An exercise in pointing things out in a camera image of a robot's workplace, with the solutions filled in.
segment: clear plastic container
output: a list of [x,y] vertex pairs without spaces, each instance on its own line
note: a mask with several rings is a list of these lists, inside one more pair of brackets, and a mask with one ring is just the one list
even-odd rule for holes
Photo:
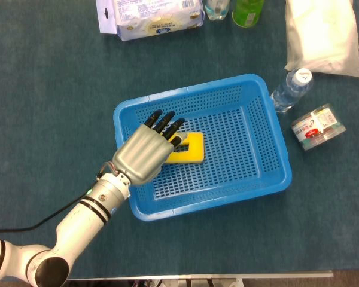
[[312,74],[309,69],[292,70],[286,79],[271,94],[275,110],[286,112],[312,88]]
[[210,20],[223,20],[229,7],[230,0],[206,0],[205,10]]
[[329,103],[296,119],[291,123],[291,128],[305,151],[346,130]]

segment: black cable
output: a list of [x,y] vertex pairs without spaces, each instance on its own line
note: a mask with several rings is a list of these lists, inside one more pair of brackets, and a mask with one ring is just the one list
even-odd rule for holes
[[[90,188],[88,190],[90,190],[94,185],[96,184],[96,182],[94,182]],[[86,195],[88,193],[88,190],[80,195],[79,197],[77,197],[75,200],[69,202],[66,206],[64,206],[63,208],[60,208],[58,211],[56,211],[55,213],[52,213],[50,216],[44,218],[42,221],[40,221],[39,223],[30,226],[30,227],[25,227],[25,228],[3,228],[0,229],[0,233],[9,233],[9,232],[24,232],[24,231],[30,231],[33,229],[38,228],[39,226],[41,226],[42,224],[46,223],[49,219],[52,219],[53,217],[55,217],[57,214],[63,212],[65,209],[67,209],[68,207],[70,207],[72,204],[74,204],[76,201],[79,201],[84,195]]]

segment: white plastic bag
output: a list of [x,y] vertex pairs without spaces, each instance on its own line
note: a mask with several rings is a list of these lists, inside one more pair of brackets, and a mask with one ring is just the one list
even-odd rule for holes
[[287,65],[359,77],[358,31],[351,0],[286,0]]

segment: bottle cap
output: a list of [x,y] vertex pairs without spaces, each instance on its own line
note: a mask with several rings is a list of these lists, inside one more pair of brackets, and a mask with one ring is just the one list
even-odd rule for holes
[[312,74],[309,69],[301,68],[293,75],[293,82],[298,86],[307,85],[312,79]]

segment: food package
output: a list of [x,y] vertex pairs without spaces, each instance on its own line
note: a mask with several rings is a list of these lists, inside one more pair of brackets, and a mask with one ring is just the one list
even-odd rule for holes
[[96,0],[100,33],[127,41],[202,25],[202,0]]

